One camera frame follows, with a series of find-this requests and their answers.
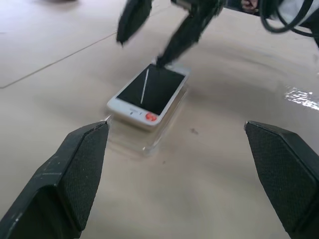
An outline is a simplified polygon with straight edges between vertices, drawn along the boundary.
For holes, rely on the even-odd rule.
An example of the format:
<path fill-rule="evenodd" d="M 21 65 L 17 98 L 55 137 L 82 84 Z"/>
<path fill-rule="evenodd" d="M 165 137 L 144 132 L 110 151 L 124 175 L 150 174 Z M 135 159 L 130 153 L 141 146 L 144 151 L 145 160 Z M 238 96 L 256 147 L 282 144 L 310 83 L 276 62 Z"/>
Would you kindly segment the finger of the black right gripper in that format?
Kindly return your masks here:
<path fill-rule="evenodd" d="M 153 0 L 127 0 L 120 16 L 116 42 L 124 45 L 145 23 L 152 10 Z"/>
<path fill-rule="evenodd" d="M 197 44 L 208 24 L 218 15 L 219 10 L 217 9 L 203 9 L 189 14 L 173 34 L 163 53 L 157 57 L 156 66 L 162 68 L 170 64 Z"/>

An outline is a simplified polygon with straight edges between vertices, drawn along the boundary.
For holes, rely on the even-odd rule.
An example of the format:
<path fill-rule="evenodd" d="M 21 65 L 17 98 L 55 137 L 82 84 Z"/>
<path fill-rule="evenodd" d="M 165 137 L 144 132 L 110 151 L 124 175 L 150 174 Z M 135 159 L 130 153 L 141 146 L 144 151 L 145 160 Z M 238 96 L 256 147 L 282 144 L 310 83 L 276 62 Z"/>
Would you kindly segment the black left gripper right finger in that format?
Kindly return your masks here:
<path fill-rule="evenodd" d="M 319 239 L 319 155 L 296 133 L 247 121 L 259 180 L 291 239 Z"/>

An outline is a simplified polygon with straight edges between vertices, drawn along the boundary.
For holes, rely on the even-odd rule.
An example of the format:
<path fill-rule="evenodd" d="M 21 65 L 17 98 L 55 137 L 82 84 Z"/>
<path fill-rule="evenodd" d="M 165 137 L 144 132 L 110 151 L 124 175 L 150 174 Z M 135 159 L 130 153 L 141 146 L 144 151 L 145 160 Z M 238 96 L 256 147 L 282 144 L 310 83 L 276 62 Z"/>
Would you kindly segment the white smartphone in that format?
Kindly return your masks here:
<path fill-rule="evenodd" d="M 119 90 L 107 107 L 128 123 L 152 131 L 165 117 L 189 75 L 188 68 L 159 68 L 151 63 Z"/>

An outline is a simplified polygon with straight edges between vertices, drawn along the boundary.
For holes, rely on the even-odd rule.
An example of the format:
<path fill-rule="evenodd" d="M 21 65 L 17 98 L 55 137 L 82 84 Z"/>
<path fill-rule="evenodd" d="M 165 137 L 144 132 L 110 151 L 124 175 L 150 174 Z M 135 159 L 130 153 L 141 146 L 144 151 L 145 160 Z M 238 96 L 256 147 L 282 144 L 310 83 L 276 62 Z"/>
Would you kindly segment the clear plastic phone case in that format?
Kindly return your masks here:
<path fill-rule="evenodd" d="M 178 115 L 187 91 L 186 82 L 161 123 L 152 131 L 128 123 L 107 107 L 111 146 L 117 150 L 126 150 L 131 154 L 150 155 L 154 153 Z"/>

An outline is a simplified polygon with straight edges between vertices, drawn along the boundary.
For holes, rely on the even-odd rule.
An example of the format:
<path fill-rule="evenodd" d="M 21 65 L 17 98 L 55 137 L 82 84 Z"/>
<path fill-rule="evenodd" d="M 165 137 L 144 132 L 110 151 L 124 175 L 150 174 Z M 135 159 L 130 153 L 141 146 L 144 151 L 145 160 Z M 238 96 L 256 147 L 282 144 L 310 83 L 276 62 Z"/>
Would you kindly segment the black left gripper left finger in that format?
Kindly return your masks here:
<path fill-rule="evenodd" d="M 0 220 L 0 239 L 79 239 L 100 184 L 109 125 L 69 133 Z"/>

